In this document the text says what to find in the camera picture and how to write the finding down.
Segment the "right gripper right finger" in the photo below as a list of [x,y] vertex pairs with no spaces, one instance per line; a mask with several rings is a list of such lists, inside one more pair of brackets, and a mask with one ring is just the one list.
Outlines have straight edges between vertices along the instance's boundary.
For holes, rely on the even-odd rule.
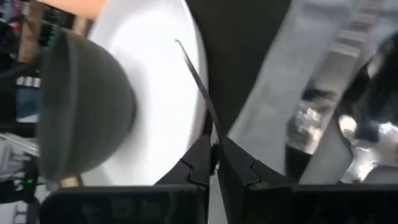
[[293,182],[224,137],[218,181],[228,224],[288,224]]

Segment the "black bowl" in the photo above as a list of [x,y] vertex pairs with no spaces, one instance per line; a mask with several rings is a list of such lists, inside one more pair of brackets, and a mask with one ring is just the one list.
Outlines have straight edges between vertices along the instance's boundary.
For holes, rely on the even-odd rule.
[[37,137],[42,175],[59,181],[92,170],[130,133],[136,96],[105,48],[60,30],[44,55]]

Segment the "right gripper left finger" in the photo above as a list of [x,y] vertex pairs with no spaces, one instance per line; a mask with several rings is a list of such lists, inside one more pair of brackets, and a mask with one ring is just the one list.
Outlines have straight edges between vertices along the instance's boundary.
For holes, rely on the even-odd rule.
[[203,135],[197,139],[179,161],[155,184],[194,184],[208,187],[210,184],[211,139]]

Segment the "white round plate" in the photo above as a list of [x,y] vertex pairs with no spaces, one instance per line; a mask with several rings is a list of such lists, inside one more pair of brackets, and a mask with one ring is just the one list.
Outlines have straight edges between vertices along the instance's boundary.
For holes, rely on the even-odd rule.
[[184,56],[208,81],[203,41],[185,0],[109,0],[90,32],[124,67],[137,113],[124,144],[85,185],[152,185],[201,135],[206,106]]

